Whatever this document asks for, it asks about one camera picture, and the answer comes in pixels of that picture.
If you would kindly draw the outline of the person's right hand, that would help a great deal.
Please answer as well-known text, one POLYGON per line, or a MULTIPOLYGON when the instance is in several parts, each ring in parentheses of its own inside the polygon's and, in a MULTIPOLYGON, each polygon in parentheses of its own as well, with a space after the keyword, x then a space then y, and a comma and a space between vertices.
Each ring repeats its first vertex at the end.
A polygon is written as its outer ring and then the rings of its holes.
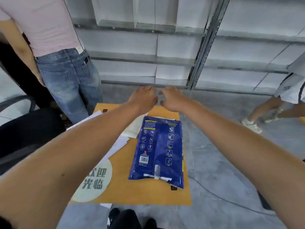
POLYGON ((185 113, 192 100, 184 96, 183 93, 176 87, 165 87, 159 92, 159 95, 165 97, 167 101, 167 109, 172 112, 185 113))

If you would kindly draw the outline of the person's left hand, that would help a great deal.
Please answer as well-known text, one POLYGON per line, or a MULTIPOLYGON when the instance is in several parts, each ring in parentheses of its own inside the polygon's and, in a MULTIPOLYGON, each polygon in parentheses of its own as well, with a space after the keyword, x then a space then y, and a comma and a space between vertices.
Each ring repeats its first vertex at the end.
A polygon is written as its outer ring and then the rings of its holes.
POLYGON ((153 86, 137 88, 127 101, 131 112, 136 116, 148 113, 152 108, 152 98, 156 96, 157 89, 153 86))

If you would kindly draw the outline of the person's left forearm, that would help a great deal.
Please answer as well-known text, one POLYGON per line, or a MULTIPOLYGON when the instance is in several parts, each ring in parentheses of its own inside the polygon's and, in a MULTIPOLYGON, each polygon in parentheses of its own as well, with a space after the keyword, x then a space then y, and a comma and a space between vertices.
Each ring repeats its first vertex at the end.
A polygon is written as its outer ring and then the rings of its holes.
POLYGON ((125 103, 54 138, 0 177, 0 219, 13 229, 56 229, 73 194, 139 116, 125 103))

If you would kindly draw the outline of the person's right forearm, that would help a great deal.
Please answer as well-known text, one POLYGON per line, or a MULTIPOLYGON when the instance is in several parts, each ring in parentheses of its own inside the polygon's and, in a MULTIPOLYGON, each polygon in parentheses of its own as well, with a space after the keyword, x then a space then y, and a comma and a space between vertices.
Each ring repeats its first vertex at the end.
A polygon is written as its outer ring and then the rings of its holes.
POLYGON ((196 101, 187 101, 181 112, 251 181, 288 229, 305 229, 305 162, 196 101))

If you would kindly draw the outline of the blue plastic packet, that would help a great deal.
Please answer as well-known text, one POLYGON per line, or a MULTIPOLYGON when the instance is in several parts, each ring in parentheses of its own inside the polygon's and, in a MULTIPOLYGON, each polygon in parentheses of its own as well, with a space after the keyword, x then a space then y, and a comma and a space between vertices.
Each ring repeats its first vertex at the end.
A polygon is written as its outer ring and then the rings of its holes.
POLYGON ((184 189, 182 123, 145 116, 128 180, 153 178, 184 189))

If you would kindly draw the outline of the white paper sheets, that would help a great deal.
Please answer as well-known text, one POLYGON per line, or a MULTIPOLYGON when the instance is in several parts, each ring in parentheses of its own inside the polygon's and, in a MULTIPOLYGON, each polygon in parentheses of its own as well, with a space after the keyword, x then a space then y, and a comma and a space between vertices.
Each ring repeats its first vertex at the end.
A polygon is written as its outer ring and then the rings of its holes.
MULTIPOLYGON (((83 119, 82 121, 76 123, 75 125, 72 125, 71 127, 67 128, 66 130, 70 130, 82 123, 84 123, 85 121, 88 121, 92 118, 97 117, 98 115, 102 115, 102 111, 98 110, 97 112, 93 113, 92 115, 90 115, 89 117, 83 119)), ((105 160, 109 159, 109 157, 111 157, 113 154, 115 154, 118 150, 120 150, 123 146, 125 146, 127 144, 129 140, 129 137, 127 136, 122 136, 120 135, 118 137, 118 139, 116 140, 116 142, 113 144, 113 146, 110 148, 110 150, 105 154, 105 156, 99 161, 99 163, 97 165, 102 164, 105 160)))

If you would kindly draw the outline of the grey metal shelf rack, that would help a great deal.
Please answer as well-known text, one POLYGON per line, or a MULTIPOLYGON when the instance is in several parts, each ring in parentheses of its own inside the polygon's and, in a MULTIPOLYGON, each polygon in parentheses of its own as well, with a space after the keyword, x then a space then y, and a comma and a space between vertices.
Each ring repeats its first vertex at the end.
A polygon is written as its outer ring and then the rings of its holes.
POLYGON ((102 83, 272 95, 305 53, 305 0, 64 0, 102 83))

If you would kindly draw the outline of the round white sticker green print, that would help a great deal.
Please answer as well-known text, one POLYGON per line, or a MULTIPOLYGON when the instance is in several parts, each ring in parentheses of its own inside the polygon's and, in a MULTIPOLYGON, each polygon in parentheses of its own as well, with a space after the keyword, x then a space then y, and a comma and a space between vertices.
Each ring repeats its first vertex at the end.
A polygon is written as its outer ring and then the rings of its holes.
POLYGON ((108 187, 112 179, 112 164, 109 159, 99 162, 79 185, 71 201, 86 203, 95 200, 108 187))

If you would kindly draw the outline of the person's black shoes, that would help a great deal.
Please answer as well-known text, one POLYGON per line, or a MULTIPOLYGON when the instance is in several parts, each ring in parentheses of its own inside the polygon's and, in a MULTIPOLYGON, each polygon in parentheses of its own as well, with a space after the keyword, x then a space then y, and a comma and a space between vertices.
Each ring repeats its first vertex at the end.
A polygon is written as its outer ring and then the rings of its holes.
POLYGON ((119 208, 110 210, 107 219, 107 229, 162 229, 157 227, 156 220, 149 218, 144 227, 132 209, 120 211, 119 208))

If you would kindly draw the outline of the black office chair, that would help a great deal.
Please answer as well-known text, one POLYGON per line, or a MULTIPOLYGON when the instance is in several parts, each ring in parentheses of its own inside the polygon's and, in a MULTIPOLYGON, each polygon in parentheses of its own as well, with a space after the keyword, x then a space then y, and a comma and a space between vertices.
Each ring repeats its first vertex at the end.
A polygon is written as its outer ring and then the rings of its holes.
POLYGON ((35 110, 36 101, 29 95, 1 102, 0 112, 22 100, 30 101, 29 112, 0 126, 0 177, 38 148, 66 131, 56 110, 35 110))

